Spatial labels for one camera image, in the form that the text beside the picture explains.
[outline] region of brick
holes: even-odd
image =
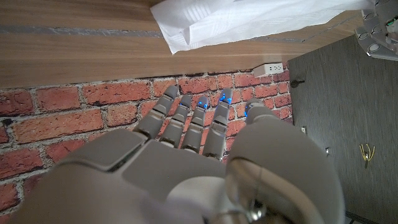
[[[260,84],[260,78],[254,77],[252,74],[235,75],[235,86],[244,87]]]
[[[180,78],[178,80],[182,94],[203,93],[217,89],[216,77]]]
[[[19,143],[28,143],[69,134],[84,133],[102,127],[101,112],[99,110],[88,110],[28,119],[15,124],[12,128]]]
[[[242,99],[243,99],[243,101],[248,101],[251,98],[254,98],[253,88],[249,87],[249,88],[242,89]]]
[[[229,108],[228,119],[229,120],[235,119],[235,109],[233,107]]]
[[[234,143],[234,141],[235,141],[235,137],[231,137],[226,140],[225,144],[226,144],[227,151],[231,150],[231,147],[232,147],[232,144]]]
[[[175,113],[175,110],[178,108],[180,101],[181,101],[182,96],[178,96],[174,99],[174,102],[172,103],[172,106],[170,107],[169,111],[169,116],[173,116]]]
[[[156,104],[157,100],[143,102],[141,104],[141,115],[144,117]]]
[[[280,83],[278,84],[279,93],[287,93],[288,91],[288,83]]]
[[[257,86],[254,91],[255,91],[255,96],[257,98],[276,96],[276,94],[278,94],[278,86],[277,85]]]
[[[37,174],[29,177],[24,182],[24,195],[25,197],[33,190],[33,188],[42,180],[44,174]]]
[[[237,134],[244,126],[245,122],[242,120],[232,121],[228,123],[228,130],[226,132],[227,136],[232,136]]]
[[[105,105],[150,98],[149,82],[107,83],[83,87],[83,95],[91,105]]]
[[[90,142],[90,141],[92,141],[92,140],[94,140],[94,139],[96,139],[96,138],[98,138],[98,137],[103,136],[104,134],[106,134],[106,131],[103,132],[103,133],[91,134],[91,135],[88,136],[88,141]]]
[[[245,104],[245,103],[240,104],[240,105],[236,105],[236,115],[237,115],[239,118],[244,117],[244,109],[245,109],[245,107],[246,107],[246,104]]]
[[[202,134],[201,134],[201,141],[200,141],[200,145],[204,145],[206,143],[206,138],[207,138],[207,134],[209,133],[209,129],[206,128],[203,130]]]
[[[222,162],[223,164],[227,164],[228,159],[229,159],[229,155],[223,156],[223,158],[221,159],[221,162]]]
[[[199,155],[203,155],[203,150],[204,150],[204,149],[205,149],[204,146],[200,146],[198,154],[199,154]]]
[[[8,222],[8,220],[10,219],[11,214],[7,214],[7,215],[1,215],[0,216],[0,224],[6,224]]]
[[[169,123],[170,123],[170,120],[169,120],[169,119],[166,119],[166,120],[163,122],[162,127],[161,127],[161,129],[160,129],[160,131],[159,131],[158,136],[161,136],[161,135],[163,134],[164,130],[166,129],[167,125],[169,125]]]
[[[37,149],[19,149],[0,155],[0,179],[41,168],[43,162]]]
[[[275,116],[280,119],[280,110],[272,110]]]
[[[216,106],[217,106],[218,100],[219,100],[219,98],[220,98],[220,93],[221,93],[221,92],[216,92],[216,93],[212,93],[212,94],[211,94],[211,96],[210,96],[210,103],[211,103],[211,106],[213,106],[213,107],[216,107]]]
[[[8,135],[5,127],[0,127],[0,143],[8,142]]]
[[[134,105],[110,106],[108,108],[108,126],[131,124],[136,121],[137,107]]]
[[[279,74],[279,81],[289,81],[289,80],[290,80],[290,73],[288,70]]]
[[[0,185],[0,211],[11,208],[19,203],[15,184]]]
[[[205,126],[209,126],[213,121],[215,111],[206,111],[205,115]]]
[[[292,103],[292,99],[290,98],[290,94],[287,95],[282,95],[282,96],[276,96],[274,97],[275,100],[275,106],[277,108],[280,108],[282,106],[287,106]]]
[[[272,75],[269,75],[267,77],[261,77],[260,81],[261,81],[262,84],[271,84]]]
[[[285,118],[284,121],[288,122],[289,124],[294,125],[293,118]]]
[[[0,116],[15,116],[33,112],[32,97],[26,90],[0,93]]]
[[[290,116],[290,111],[288,107],[280,109],[280,118],[285,119]]]
[[[75,86],[44,88],[36,91],[37,103],[42,111],[79,108],[79,94]]]
[[[155,96],[162,96],[167,87],[176,85],[175,79],[154,81]]]
[[[231,103],[238,103],[240,101],[242,101],[241,90],[233,90],[232,91],[232,102]]]
[[[275,74],[272,76],[272,80],[274,82],[284,82],[284,81],[289,81],[289,71],[286,70],[282,73]]]
[[[263,103],[269,109],[273,109],[275,107],[274,100],[272,98],[264,99]]]
[[[51,144],[46,147],[45,151],[49,158],[51,158],[54,162],[58,162],[67,156],[70,152],[82,147],[85,144],[85,141],[82,139],[79,140],[68,140],[63,142],[58,142]]]
[[[191,123],[192,117],[188,116],[187,119],[185,120],[185,124],[184,124],[184,132],[187,132],[189,124]]]
[[[219,89],[232,88],[232,87],[233,87],[232,75],[218,75]]]

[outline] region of gray robotic palm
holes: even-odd
[[[133,132],[112,131],[69,154],[11,223],[343,223],[343,194],[325,153],[259,100],[246,104],[247,125],[227,165],[220,159],[230,89],[221,92],[203,155],[205,97],[182,149],[187,95],[156,141],[176,96],[170,86]]]

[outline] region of white tissue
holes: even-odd
[[[166,0],[150,10],[172,54],[324,24],[372,0]]]

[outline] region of wall outlet cover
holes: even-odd
[[[282,72],[284,72],[284,66],[282,63],[268,63],[260,65],[253,70],[254,77],[264,77]]]

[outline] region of robot finger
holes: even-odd
[[[167,142],[173,145],[173,147],[178,148],[185,120],[191,108],[191,102],[192,99],[190,95],[184,95],[182,97],[178,108],[175,110],[174,116],[164,130],[162,137],[160,137],[161,142]]]
[[[191,123],[189,124],[187,133],[182,142],[182,149],[188,149],[199,153],[201,134],[205,125],[207,105],[208,99],[205,96],[201,96],[198,100],[197,107],[193,112]]]
[[[226,88],[220,94],[213,122],[207,134],[203,155],[221,159],[224,152],[225,137],[228,125],[229,105],[232,102],[232,89]]]
[[[142,133],[149,139],[154,139],[162,128],[163,121],[169,113],[177,92],[176,86],[169,86],[155,106],[145,115],[133,131]]]
[[[256,121],[266,117],[277,118],[273,112],[264,106],[261,100],[253,98],[246,103],[244,108],[244,115],[246,118],[246,124],[252,124]]]

